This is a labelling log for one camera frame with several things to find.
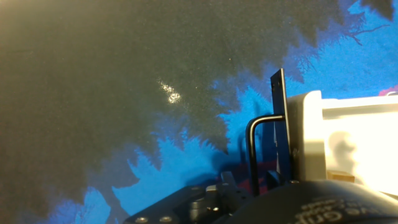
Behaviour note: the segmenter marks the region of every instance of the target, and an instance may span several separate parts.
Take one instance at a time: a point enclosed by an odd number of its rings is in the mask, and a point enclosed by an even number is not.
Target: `screw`
[[[172,217],[162,217],[160,218],[161,222],[171,222],[172,221]]]
[[[148,222],[148,219],[145,217],[139,217],[136,219],[136,223],[145,223]]]

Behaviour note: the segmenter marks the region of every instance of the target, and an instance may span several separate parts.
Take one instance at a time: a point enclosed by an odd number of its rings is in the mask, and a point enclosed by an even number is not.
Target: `black metal bracket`
[[[271,76],[271,88],[274,114],[254,118],[250,120],[246,127],[246,148],[249,154],[249,175],[253,196],[258,196],[260,194],[255,143],[255,130],[259,124],[274,122],[280,174],[286,181],[292,180],[289,120],[283,68]]]

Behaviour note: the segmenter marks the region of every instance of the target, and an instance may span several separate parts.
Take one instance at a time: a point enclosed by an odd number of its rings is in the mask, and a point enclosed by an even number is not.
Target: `black mechanical part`
[[[231,172],[221,173],[222,183],[201,187],[185,187],[124,221],[128,223],[223,223],[253,196],[238,188]]]
[[[225,224],[398,223],[398,201],[363,185],[320,180],[255,198]]]
[[[274,114],[252,119],[246,127],[246,148],[249,154],[249,175],[253,196],[260,194],[259,175],[256,157],[255,132],[262,123],[275,122],[276,148],[278,153],[280,173],[286,181],[292,180],[291,153],[289,148],[289,120],[287,114],[287,97],[284,70],[281,68],[271,76],[272,103]]]
[[[272,190],[286,184],[286,180],[282,175],[274,170],[269,170],[266,173],[267,190]]]
[[[147,209],[129,217],[124,224],[130,223],[191,223],[190,204],[206,196],[202,187],[184,187]]]

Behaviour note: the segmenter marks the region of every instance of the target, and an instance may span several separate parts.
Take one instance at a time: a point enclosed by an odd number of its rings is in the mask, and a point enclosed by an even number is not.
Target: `dark tree silhouette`
[[[187,114],[190,134],[225,150],[217,115],[230,108],[213,101],[212,81],[280,67],[290,45],[316,46],[341,13],[321,0],[2,1],[2,223],[45,216],[49,188],[81,202],[86,170],[101,172],[127,142],[155,152],[158,113]],[[170,104],[160,82],[181,100]]]

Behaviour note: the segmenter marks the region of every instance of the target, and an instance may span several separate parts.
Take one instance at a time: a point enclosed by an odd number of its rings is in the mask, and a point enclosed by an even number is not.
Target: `metal bolt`
[[[148,222],[148,218],[146,217],[139,217],[136,219],[136,223],[146,223]]]
[[[161,222],[171,222],[172,221],[172,217],[162,217],[160,218]]]
[[[299,150],[294,148],[293,149],[293,157],[296,157],[298,153],[299,153]]]

